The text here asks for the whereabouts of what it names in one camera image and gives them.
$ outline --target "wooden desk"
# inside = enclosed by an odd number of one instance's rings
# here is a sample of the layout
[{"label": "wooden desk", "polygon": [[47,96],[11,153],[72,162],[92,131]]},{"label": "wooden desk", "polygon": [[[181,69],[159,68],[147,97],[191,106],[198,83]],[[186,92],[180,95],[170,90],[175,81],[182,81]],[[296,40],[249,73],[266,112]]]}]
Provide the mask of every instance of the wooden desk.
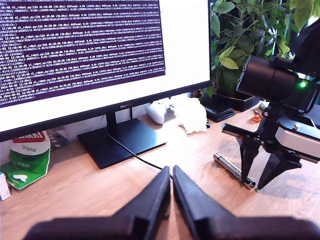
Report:
[{"label": "wooden desk", "polygon": [[[294,216],[320,226],[320,165],[302,160],[301,169],[287,171],[260,191],[249,191],[214,163],[214,153],[241,168],[236,139],[222,133],[223,123],[254,131],[253,111],[237,113],[207,132],[186,135],[176,119],[162,127],[148,116],[140,119],[167,137],[167,144],[141,155],[158,166],[179,165],[207,194],[237,216]],[[256,182],[269,154],[261,148],[249,176]],[[131,158],[100,170],[79,141],[55,150],[47,176],[1,202],[1,239],[20,240],[37,222],[60,217],[110,216],[129,202],[158,170]],[[159,228],[158,240],[191,240],[171,194],[170,216]]]}]

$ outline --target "chip bag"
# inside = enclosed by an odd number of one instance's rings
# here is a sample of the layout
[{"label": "chip bag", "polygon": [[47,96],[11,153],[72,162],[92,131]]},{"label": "chip bag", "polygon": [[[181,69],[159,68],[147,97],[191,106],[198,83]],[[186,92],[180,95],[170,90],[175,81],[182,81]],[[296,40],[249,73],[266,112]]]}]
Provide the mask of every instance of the chip bag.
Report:
[{"label": "chip bag", "polygon": [[49,161],[50,139],[46,131],[40,131],[13,139],[9,162],[0,170],[10,185],[22,189],[47,175]]}]

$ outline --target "plant pot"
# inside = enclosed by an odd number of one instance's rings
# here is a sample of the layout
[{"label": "plant pot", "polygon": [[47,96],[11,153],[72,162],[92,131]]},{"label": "plant pot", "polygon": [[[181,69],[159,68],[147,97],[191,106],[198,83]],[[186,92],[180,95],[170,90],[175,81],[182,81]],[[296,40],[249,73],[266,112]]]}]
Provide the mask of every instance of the plant pot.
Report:
[{"label": "plant pot", "polygon": [[190,91],[186,93],[188,98],[200,98],[201,97],[201,89]]},{"label": "plant pot", "polygon": [[252,108],[253,106],[257,105],[260,99],[256,96],[250,96],[247,94],[237,92],[237,94],[234,96],[227,96],[215,93],[212,95],[211,99],[208,95],[205,95],[203,101],[212,101],[220,103],[229,106],[230,108],[233,108],[236,111],[244,112]]}]

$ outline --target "monitor stand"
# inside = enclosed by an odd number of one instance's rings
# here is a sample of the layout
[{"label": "monitor stand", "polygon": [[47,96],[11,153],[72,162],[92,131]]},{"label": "monitor stand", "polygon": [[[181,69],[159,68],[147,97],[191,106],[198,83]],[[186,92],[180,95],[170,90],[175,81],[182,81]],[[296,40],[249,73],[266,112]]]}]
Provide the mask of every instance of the monitor stand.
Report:
[{"label": "monitor stand", "polygon": [[110,135],[135,154],[166,144],[157,133],[134,118],[117,123],[116,113],[106,114],[107,126],[78,135],[78,139],[87,149],[100,169],[131,158],[132,155],[112,140]]}]

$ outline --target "white game controller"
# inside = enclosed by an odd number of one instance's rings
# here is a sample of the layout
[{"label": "white game controller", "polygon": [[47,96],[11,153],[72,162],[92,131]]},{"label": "white game controller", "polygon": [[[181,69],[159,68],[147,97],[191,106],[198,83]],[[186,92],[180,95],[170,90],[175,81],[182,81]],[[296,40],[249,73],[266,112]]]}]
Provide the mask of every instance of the white game controller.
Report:
[{"label": "white game controller", "polygon": [[168,98],[154,101],[145,106],[145,113],[152,118],[157,124],[163,124],[165,122],[165,114],[167,109],[172,107]]}]

